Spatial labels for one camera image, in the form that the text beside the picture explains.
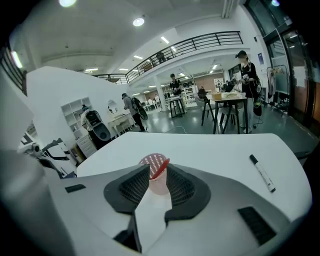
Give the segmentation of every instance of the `white shelf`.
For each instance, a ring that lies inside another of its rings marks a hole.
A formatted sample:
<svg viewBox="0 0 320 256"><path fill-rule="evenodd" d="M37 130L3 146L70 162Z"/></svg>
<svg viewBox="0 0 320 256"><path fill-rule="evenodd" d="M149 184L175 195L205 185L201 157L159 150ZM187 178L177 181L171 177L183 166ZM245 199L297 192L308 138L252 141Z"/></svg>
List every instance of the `white shelf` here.
<svg viewBox="0 0 320 256"><path fill-rule="evenodd" d="M61 106L66 123L70 127L76 140L87 134L85 129L81 129L82 125L80 115L83 113L83 104L85 104L89 109L92 109L90 99L88 97L77 99Z"/></svg>

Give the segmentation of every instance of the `railing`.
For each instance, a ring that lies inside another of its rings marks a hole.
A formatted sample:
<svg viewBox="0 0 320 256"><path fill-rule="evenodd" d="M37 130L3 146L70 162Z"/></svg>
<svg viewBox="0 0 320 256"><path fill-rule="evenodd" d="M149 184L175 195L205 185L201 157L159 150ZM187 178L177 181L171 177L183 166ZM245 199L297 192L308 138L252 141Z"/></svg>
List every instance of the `railing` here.
<svg viewBox="0 0 320 256"><path fill-rule="evenodd" d="M21 90L23 89L24 75L21 70L16 66L12 56L10 44L7 42L0 51L0 65L4 72L9 76L12 82Z"/></svg>
<svg viewBox="0 0 320 256"><path fill-rule="evenodd" d="M101 78L117 85L124 85L129 82L126 74L95 74L93 77Z"/></svg>
<svg viewBox="0 0 320 256"><path fill-rule="evenodd" d="M195 36L177 42L146 58L125 76L129 82L168 60L193 51L224 45L243 45L240 31L225 31Z"/></svg>

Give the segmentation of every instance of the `floor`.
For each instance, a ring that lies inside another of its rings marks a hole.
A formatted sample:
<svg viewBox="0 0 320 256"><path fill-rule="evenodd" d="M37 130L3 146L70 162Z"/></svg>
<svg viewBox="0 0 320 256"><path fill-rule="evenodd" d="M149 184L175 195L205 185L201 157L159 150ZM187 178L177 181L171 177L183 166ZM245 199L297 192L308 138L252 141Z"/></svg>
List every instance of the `floor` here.
<svg viewBox="0 0 320 256"><path fill-rule="evenodd" d="M214 122L209 114L205 115L203 126L201 126L202 110L199 107L188 107L187 113L183 117L171 119L170 112L160 112L158 110L148 111L148 120L143 121L149 133L176 133L176 134L213 134ZM252 131L254 134L273 133L278 135L293 152L312 151L317 145L317 139L305 127L295 121L292 117L284 115L270 107L262 108L262 116L260 123L256 129ZM218 126L218 132L221 133L223 127ZM134 127L132 131L137 132L138 127ZM237 126L229 120L225 134L237 134Z"/></svg>

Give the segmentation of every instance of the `round mirror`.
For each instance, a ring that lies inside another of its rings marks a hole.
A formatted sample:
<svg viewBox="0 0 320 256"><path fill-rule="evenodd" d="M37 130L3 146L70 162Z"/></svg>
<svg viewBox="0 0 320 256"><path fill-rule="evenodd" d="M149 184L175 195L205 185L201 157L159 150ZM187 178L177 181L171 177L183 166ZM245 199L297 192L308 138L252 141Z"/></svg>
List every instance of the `round mirror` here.
<svg viewBox="0 0 320 256"><path fill-rule="evenodd" d="M109 102L108 102L108 110L112 114L115 114L115 113L118 112L117 104L113 100L109 100Z"/></svg>

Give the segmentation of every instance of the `pen cap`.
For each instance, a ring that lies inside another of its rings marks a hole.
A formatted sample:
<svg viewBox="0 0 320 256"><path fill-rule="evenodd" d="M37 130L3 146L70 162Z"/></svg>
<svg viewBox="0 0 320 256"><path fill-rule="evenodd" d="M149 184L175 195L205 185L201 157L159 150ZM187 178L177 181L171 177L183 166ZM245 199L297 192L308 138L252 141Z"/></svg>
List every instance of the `pen cap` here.
<svg viewBox="0 0 320 256"><path fill-rule="evenodd" d="M255 156L253 154L251 154L249 156L250 160L253 162L253 164L255 165L256 163L258 163L258 160L255 158Z"/></svg>

